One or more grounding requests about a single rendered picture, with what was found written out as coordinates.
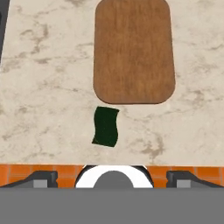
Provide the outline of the white and black round object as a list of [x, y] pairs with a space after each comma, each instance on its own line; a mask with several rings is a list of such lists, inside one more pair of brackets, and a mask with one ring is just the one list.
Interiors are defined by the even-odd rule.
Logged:
[[154, 183], [147, 169], [141, 165], [86, 165], [74, 187], [121, 190], [153, 188]]

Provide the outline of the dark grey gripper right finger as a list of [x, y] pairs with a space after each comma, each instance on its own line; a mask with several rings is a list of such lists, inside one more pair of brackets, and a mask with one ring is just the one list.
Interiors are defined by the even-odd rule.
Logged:
[[166, 178], [166, 186], [172, 188], [221, 187], [221, 185], [197, 178], [189, 171], [168, 171]]

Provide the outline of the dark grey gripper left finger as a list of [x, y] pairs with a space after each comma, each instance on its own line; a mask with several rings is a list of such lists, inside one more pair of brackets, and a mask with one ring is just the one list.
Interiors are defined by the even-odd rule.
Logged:
[[27, 178], [4, 185], [3, 188], [57, 188], [57, 178], [56, 171], [35, 171]]

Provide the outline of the brown wooden cutting board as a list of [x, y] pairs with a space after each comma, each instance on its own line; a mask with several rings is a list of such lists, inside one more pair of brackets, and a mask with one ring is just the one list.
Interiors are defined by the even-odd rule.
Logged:
[[101, 0], [94, 20], [94, 91], [109, 104], [159, 104], [175, 89], [165, 0]]

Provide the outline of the dark green sponge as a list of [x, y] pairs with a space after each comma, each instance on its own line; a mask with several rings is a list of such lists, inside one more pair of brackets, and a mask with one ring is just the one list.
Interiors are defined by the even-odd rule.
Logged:
[[115, 147], [118, 140], [116, 119], [119, 110], [116, 108], [97, 107], [94, 112], [94, 138], [92, 143]]

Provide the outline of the dark grey hob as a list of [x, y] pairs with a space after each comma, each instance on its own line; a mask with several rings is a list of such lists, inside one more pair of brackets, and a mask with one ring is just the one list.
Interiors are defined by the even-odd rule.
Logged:
[[0, 63], [4, 45], [4, 34], [7, 23], [10, 0], [0, 0]]

